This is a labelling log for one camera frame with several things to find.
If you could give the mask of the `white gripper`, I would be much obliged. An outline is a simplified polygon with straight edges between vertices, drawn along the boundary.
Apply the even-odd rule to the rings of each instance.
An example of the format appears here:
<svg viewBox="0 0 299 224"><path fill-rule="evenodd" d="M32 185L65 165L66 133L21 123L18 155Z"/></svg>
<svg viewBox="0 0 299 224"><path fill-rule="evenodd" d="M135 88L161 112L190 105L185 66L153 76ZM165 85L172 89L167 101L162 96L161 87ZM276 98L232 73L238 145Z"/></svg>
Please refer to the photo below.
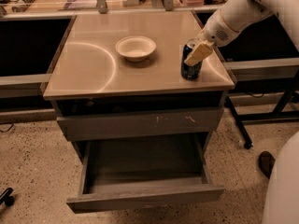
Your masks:
<svg viewBox="0 0 299 224"><path fill-rule="evenodd" d="M224 47L238 36L239 32L232 30L223 20L221 12L217 10L209 17L204 29L196 36L200 42L195 45L184 62L188 66L195 66L212 54L214 45Z"/></svg>

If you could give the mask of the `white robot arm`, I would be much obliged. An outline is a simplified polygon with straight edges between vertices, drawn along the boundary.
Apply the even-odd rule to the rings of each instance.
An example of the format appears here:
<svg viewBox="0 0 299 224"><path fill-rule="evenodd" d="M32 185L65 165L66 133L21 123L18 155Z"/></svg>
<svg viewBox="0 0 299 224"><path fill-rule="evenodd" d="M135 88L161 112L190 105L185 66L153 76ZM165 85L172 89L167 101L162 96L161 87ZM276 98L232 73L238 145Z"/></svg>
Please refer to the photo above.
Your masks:
<svg viewBox="0 0 299 224"><path fill-rule="evenodd" d="M228 0L207 21L185 58L193 66L236 39L251 24L274 15L299 50L299 0ZM299 133L280 150L270 175L262 224L299 224Z"/></svg>

